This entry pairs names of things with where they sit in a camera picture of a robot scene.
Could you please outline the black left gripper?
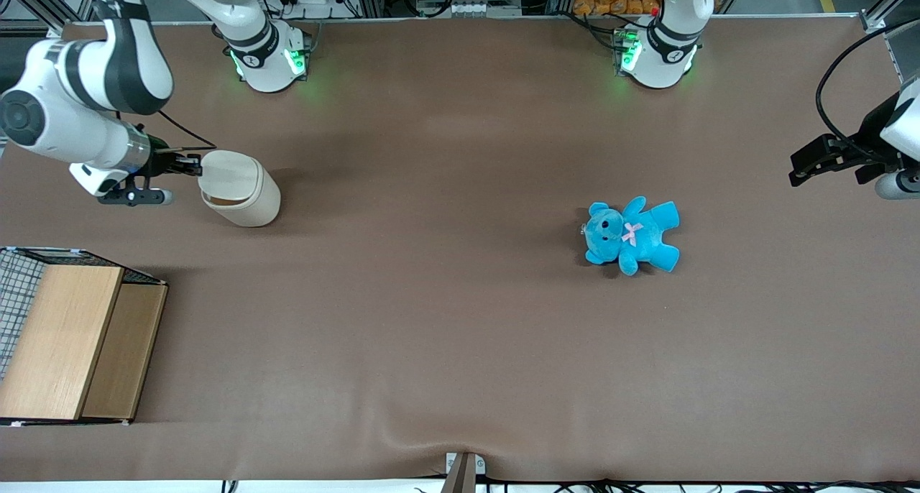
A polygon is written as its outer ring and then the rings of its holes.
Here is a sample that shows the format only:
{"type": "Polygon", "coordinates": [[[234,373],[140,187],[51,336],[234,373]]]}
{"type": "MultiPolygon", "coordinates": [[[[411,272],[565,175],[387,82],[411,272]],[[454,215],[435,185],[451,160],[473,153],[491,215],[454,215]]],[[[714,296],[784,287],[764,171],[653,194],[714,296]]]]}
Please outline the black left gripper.
{"type": "Polygon", "coordinates": [[[858,185],[902,170],[900,152],[881,137],[898,100],[899,93],[894,93],[864,117],[860,129],[850,137],[856,150],[835,135],[821,135],[792,153],[791,172],[788,174],[791,186],[801,186],[822,173],[845,170],[857,165],[857,161],[860,162],[860,168],[855,170],[858,185]]]}

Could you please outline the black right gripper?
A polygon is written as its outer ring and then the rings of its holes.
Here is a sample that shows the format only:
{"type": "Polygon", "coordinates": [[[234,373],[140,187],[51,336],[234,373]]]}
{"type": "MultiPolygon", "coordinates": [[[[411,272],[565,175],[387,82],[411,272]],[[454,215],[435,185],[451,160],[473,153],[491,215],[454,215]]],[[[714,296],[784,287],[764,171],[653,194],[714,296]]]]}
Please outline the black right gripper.
{"type": "Polygon", "coordinates": [[[183,165],[172,167],[172,172],[176,175],[198,178],[203,174],[203,168],[200,166],[201,156],[197,153],[175,153],[174,155],[171,146],[159,137],[149,137],[148,142],[150,155],[147,159],[147,179],[156,178],[168,172],[173,163],[183,165]]]}

